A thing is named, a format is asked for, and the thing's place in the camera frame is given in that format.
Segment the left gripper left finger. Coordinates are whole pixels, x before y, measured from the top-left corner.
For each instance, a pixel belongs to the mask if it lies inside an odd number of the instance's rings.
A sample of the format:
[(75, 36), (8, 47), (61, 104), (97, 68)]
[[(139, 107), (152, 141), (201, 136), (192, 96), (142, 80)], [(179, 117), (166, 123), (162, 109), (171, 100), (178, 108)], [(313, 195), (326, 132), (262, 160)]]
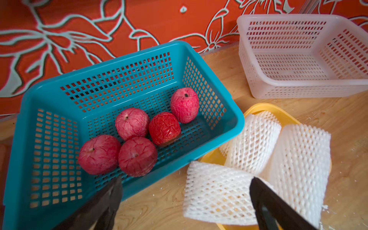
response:
[(112, 179), (89, 201), (58, 224), (55, 230), (111, 230), (123, 195), (121, 178)]

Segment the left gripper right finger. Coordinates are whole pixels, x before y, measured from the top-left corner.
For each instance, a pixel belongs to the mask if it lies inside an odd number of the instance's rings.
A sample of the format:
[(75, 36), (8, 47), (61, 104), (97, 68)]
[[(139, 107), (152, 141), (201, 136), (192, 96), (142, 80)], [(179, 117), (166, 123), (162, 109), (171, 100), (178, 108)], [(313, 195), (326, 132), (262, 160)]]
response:
[(261, 230), (315, 230), (261, 179), (254, 177), (250, 183), (250, 197)]

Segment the white foam net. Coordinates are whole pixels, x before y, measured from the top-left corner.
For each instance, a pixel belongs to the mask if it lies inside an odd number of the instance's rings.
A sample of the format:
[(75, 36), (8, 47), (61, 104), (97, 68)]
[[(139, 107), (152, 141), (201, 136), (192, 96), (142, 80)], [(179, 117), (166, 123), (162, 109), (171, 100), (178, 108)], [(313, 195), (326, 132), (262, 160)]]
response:
[(331, 134), (308, 125), (262, 128), (268, 154), (260, 176), (313, 227), (321, 220), (331, 168)]
[(273, 153), (282, 127), (268, 111), (250, 114), (244, 120), (242, 132), (219, 150), (226, 157), (226, 167), (259, 175)]
[(193, 161), (187, 170), (183, 215), (225, 225), (256, 225), (250, 196), (254, 176), (223, 165)]

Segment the red apple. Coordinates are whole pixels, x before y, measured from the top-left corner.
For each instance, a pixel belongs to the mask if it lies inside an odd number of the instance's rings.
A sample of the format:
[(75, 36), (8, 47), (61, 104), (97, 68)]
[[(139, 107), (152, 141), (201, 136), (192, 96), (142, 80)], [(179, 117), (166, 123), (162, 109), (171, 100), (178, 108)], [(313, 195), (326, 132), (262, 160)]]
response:
[(193, 121), (199, 111), (199, 97), (190, 87), (178, 89), (171, 97), (171, 111), (179, 123)]
[(115, 126), (124, 141), (133, 137), (146, 137), (149, 132), (149, 116), (141, 109), (128, 108), (116, 118)]

